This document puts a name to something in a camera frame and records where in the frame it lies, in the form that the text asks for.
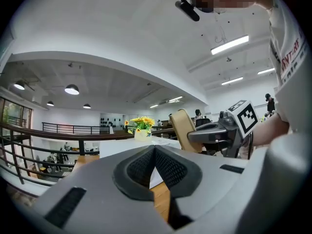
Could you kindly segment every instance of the black mesh pad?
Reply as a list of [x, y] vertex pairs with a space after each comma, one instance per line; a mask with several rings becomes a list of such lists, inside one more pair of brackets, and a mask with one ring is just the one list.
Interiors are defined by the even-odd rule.
[[161, 146], [149, 146], [120, 162], [114, 169], [113, 181], [129, 198], [153, 201], [149, 185], [155, 166], [173, 198], [190, 196], [202, 179], [202, 171], [194, 162]]

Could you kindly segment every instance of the wooden handrail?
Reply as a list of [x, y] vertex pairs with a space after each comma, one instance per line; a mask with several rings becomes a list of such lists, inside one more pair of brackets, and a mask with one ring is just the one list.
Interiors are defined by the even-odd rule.
[[124, 134], [124, 135], [110, 135], [110, 134], [99, 134], [99, 135], [74, 135], [74, 134], [59, 134], [59, 133], [51, 133], [40, 130], [22, 128], [18, 126], [9, 125], [0, 121], [0, 127], [3, 127], [8, 130], [13, 130], [14, 132], [18, 132], [24, 135], [30, 135], [41, 138], [52, 138], [52, 139], [62, 139], [62, 140], [86, 140], [86, 141], [94, 141], [94, 140], [111, 140], [111, 139], [128, 139], [133, 138], [134, 135]]

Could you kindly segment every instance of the white table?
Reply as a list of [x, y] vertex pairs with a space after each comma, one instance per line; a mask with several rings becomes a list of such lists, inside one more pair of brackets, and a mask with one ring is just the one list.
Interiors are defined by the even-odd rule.
[[[136, 141], [134, 138], [122, 140], [102, 140], [99, 144], [99, 157], [105, 158], [107, 156], [118, 154], [130, 149], [150, 145], [166, 145], [181, 149], [181, 145], [178, 140], [165, 139], [156, 136], [152, 136], [151, 140], [146, 142]], [[155, 187], [162, 181], [163, 180], [160, 177], [157, 169], [154, 168], [154, 171], [151, 175], [150, 188]]]

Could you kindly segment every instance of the vase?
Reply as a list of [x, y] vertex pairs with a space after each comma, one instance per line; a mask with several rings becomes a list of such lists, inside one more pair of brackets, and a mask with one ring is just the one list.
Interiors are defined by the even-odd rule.
[[149, 141], [152, 138], [152, 135], [149, 133], [149, 130], [141, 130], [140, 132], [135, 132], [135, 140], [137, 141]]

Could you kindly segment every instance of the wooden floor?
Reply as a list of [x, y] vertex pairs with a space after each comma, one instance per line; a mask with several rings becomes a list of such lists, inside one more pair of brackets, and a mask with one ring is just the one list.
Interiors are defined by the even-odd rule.
[[156, 185], [151, 189], [154, 193], [154, 207], [162, 218], [168, 222], [169, 206], [170, 206], [170, 191], [164, 182]]
[[[76, 171], [79, 167], [82, 167], [84, 164], [92, 162], [93, 160], [99, 159], [99, 155], [86, 155], [79, 156], [73, 171]], [[163, 217], [167, 222], [169, 215], [169, 205], [170, 205], [170, 191], [164, 182], [153, 187], [151, 191], [154, 193], [154, 207], [158, 213]]]

